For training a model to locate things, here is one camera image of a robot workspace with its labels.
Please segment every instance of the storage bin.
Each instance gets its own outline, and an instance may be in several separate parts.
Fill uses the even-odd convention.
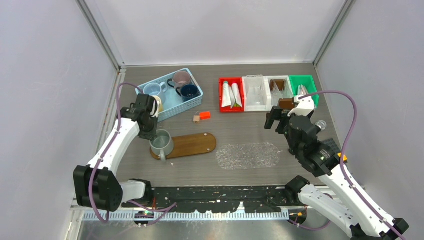
[[[271,106],[271,91],[268,81],[262,75],[248,75],[241,78],[244,90],[245,112],[266,112]]]
[[[298,87],[299,85],[305,86],[308,93],[316,93],[317,87],[315,86],[314,78],[312,75],[289,75],[288,76],[291,82],[291,89],[293,90],[293,94],[295,96],[298,95]],[[312,96],[313,103],[315,104],[315,108],[318,107],[318,102],[320,101],[320,96],[314,95]]]
[[[191,83],[196,85],[199,89],[200,95],[198,97],[195,97],[189,101],[183,101],[183,98],[180,97],[177,92],[175,91],[175,89],[173,89],[172,87],[168,86],[168,90],[165,92],[165,97],[166,97],[166,101],[163,104],[163,111],[159,112],[159,118],[158,118],[158,122],[162,122],[163,120],[169,119],[170,117],[173,117],[177,114],[180,114],[182,112],[185,112],[189,109],[192,109],[196,106],[199,106],[200,104],[202,104],[202,98],[203,98],[203,91],[201,89],[201,87],[199,86],[198,82],[195,80],[195,78],[193,77],[192,72],[190,72],[190,70],[188,68],[183,68],[181,70],[175,71],[173,73],[170,73],[168,75],[165,76],[161,76],[155,80],[146,82],[142,85],[139,85],[138,87],[141,88],[141,90],[143,90],[143,88],[150,83],[167,83],[168,79],[172,79],[174,77],[174,74],[176,72],[179,71],[185,71],[188,74],[190,74],[191,77]]]
[[[238,85],[238,89],[240,90],[242,107],[234,106],[232,109],[230,106],[221,107],[223,104],[223,84],[225,81],[228,82],[228,85],[230,87],[234,83]],[[219,78],[219,111],[221,113],[242,113],[245,111],[245,94],[244,94],[243,81],[241,77],[220,77]]]
[[[294,95],[293,93],[293,89],[292,89],[292,84],[290,81],[289,76],[265,76],[266,81],[268,82],[268,85],[271,83],[271,80],[284,80],[284,87],[288,88],[289,91]],[[273,92],[271,91],[271,88],[269,89],[271,92],[271,103],[274,101],[273,99]],[[274,104],[271,104],[271,106],[267,109],[267,111],[271,111],[271,109],[273,108]]]

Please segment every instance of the gray wooden tabletop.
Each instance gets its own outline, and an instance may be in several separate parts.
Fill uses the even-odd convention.
[[[277,123],[271,130],[264,129],[265,112],[219,112],[218,80],[220,77],[312,75],[316,88],[321,90],[317,72],[312,64],[129,67],[124,81],[140,85],[186,67],[190,69],[204,92],[202,104],[160,122],[158,129],[167,130],[173,137],[211,133],[216,137],[216,149],[206,154],[161,162],[150,155],[148,140],[136,138],[129,146],[117,171],[120,182],[128,179],[143,179],[151,181],[156,187],[284,185],[295,176],[301,175],[313,184],[321,183],[304,170],[295,157],[288,152],[286,139],[275,132]],[[135,90],[125,86],[121,92],[121,106],[129,106],[135,99]],[[211,112],[211,119],[194,124],[193,116],[205,111]],[[320,96],[318,109],[312,117],[312,122],[318,120],[324,120],[327,123],[327,129],[319,134],[319,139],[334,138],[338,143],[324,96]],[[240,170],[225,170],[219,166],[216,152],[220,147],[254,143],[274,144],[281,151],[278,164],[269,168]]]

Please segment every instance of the robotic arm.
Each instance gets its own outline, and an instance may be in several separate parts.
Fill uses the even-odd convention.
[[[348,208],[324,195],[301,176],[297,176],[286,185],[287,199],[291,198],[293,203],[302,203],[317,209],[352,239],[398,238],[385,222],[403,234],[409,228],[406,221],[402,218],[393,218],[385,212],[360,187],[347,167],[340,164],[338,152],[318,141],[317,134],[325,129],[325,125],[322,121],[315,125],[311,123],[314,101],[311,96],[299,99],[300,97],[302,96],[293,99],[294,106],[297,105],[293,109],[274,106],[267,114],[265,129],[271,129],[274,121],[279,121],[276,132],[287,139],[289,152],[295,155],[304,169],[330,187]],[[342,168],[353,186],[346,180]],[[355,188],[364,199],[355,192]],[[383,220],[377,217],[365,201],[383,216]]]
[[[93,198],[96,207],[100,210],[114,212],[121,206],[121,203],[129,200],[137,200],[146,205],[153,199],[150,182],[131,179],[125,183],[119,183],[115,175],[125,152],[135,137],[151,140],[156,136],[158,105],[152,96],[138,94],[135,103],[131,103],[130,107],[123,107],[120,113],[120,128],[118,129],[119,120],[116,120],[112,130],[112,133],[118,132],[115,139],[114,134],[110,134],[98,154],[88,162],[88,165],[79,165],[73,171],[76,201],[80,206],[92,207],[89,198],[90,176],[98,159],[101,158],[101,153],[106,148],[108,148],[107,154],[103,157],[94,176]]]

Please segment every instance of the mug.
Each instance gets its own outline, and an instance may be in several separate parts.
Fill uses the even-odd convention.
[[[158,96],[162,100],[162,104],[165,103],[165,92],[168,90],[166,82],[159,83],[149,83],[143,88],[143,93],[150,96]]]
[[[153,96],[154,99],[156,99],[157,102],[157,106],[159,108],[159,113],[162,112],[164,110],[164,105],[162,104],[162,100],[159,96]]]
[[[190,84],[192,77],[186,71],[177,71],[172,79],[168,79],[168,85],[171,88],[182,88],[184,85]]]
[[[160,160],[166,161],[167,155],[174,150],[174,141],[168,131],[160,129],[156,131],[156,137],[150,140],[150,148]]]
[[[184,102],[192,100],[200,95],[199,88],[193,84],[188,84],[181,88],[177,87],[175,91],[180,97],[182,97]]]

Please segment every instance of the white wall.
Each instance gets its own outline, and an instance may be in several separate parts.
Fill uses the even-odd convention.
[[[424,1],[358,0],[318,65],[323,88],[345,91],[358,105],[347,149],[356,179],[422,239],[424,210]],[[352,107],[328,97],[340,139]]]
[[[115,69],[74,0],[3,0],[0,73],[0,239],[62,239]]]
[[[95,1],[126,65],[311,62],[344,3]]]

